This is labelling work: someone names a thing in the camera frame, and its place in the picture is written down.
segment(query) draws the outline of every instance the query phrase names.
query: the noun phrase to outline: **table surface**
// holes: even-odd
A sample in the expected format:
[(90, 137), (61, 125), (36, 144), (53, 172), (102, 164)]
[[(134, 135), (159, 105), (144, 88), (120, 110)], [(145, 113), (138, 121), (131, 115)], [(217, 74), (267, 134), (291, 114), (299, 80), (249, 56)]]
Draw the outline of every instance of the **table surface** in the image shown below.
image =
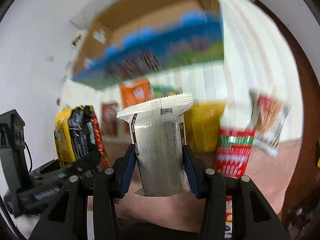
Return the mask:
[[(299, 157), (303, 129), (303, 103), (296, 63), (286, 40), (262, 10), (248, 0), (220, 2), (224, 26), (224, 63), (216, 61), (190, 65), (148, 75), (148, 79), (155, 84), (181, 86), (182, 91), (191, 92), (195, 100), (227, 99), (221, 120), (222, 125), (227, 126), (245, 128), (249, 123), (252, 111), (250, 88), (273, 94), (292, 105), (281, 134), (278, 158), (266, 156), (254, 147), (246, 171), (275, 212), (279, 213)], [(61, 99), (60, 108), (65, 105), (93, 105), (99, 120), (102, 101), (115, 100), (121, 108), (118, 85), (95, 91), (67, 79)], [(125, 152), (131, 140), (127, 137), (122, 141), (106, 141), (107, 152), (114, 159), (119, 153)], [(200, 157), (207, 166), (212, 165), (213, 156)], [(140, 187), (140, 181), (133, 179), (129, 193), (117, 206), (120, 216), (175, 229), (198, 230), (203, 211), (201, 201), (196, 201), (188, 194), (146, 200), (133, 194)]]

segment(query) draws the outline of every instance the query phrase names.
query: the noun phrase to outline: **orange snack bag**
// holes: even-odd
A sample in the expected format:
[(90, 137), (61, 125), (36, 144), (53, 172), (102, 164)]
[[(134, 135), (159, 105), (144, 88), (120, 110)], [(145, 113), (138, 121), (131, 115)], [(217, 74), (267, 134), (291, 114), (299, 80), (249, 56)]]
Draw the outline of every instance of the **orange snack bag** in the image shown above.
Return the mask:
[[(123, 108), (134, 106), (155, 98), (147, 78), (136, 80), (132, 86), (120, 83), (119, 87), (121, 90)], [(130, 132), (129, 124), (127, 123), (125, 123), (125, 132)]]

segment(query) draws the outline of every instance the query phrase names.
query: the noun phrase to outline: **black cable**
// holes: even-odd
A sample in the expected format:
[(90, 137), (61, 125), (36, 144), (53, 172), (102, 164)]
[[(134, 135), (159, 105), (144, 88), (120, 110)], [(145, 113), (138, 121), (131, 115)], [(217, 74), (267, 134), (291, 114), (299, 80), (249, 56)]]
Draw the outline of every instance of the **black cable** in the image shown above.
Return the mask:
[(11, 226), (12, 231), (15, 233), (15, 235), (17, 236), (17, 238), (19, 240), (27, 240), (23, 234), (19, 231), (19, 229), (16, 227), (16, 225), (13, 223), (12, 218), (7, 210), (7, 207), (5, 206), (2, 197), (0, 196), (0, 208), (5, 216), (5, 218), (7, 219), (9, 225)]
[(27, 151), (28, 151), (28, 154), (29, 154), (29, 159), (30, 159), (30, 169), (29, 169), (29, 172), (32, 171), (32, 158), (31, 158), (31, 154), (30, 154), (30, 151), (29, 151), (29, 147), (28, 147), (28, 144), (26, 142), (24, 142), (24, 144), (26, 145), (26, 148), (27, 148)]

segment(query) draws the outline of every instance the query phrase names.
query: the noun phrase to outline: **yellow snack bag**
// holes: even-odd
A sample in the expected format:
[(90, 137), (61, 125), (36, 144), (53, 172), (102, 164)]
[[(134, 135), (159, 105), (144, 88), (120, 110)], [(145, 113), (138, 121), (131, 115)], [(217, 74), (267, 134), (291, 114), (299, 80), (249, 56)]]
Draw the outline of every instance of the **yellow snack bag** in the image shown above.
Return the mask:
[(184, 113), (186, 141), (192, 151), (212, 152), (217, 146), (220, 118), (225, 101), (199, 102)]

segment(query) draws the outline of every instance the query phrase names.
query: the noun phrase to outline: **round metal pivot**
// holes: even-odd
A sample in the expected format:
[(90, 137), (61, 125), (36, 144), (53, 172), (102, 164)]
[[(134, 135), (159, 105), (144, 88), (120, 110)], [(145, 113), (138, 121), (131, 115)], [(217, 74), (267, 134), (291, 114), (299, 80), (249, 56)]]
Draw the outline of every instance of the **round metal pivot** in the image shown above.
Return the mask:
[(104, 170), (105, 174), (112, 174), (114, 172), (113, 168), (107, 168)]
[(214, 170), (213, 169), (206, 169), (205, 173), (209, 174), (209, 175), (213, 175), (214, 174)]
[(241, 177), (241, 180), (244, 181), (244, 182), (248, 182), (250, 180), (250, 178), (247, 175), (243, 175)]
[(71, 182), (76, 182), (76, 181), (78, 180), (78, 176), (73, 175), (73, 176), (70, 177), (69, 180), (70, 180)]

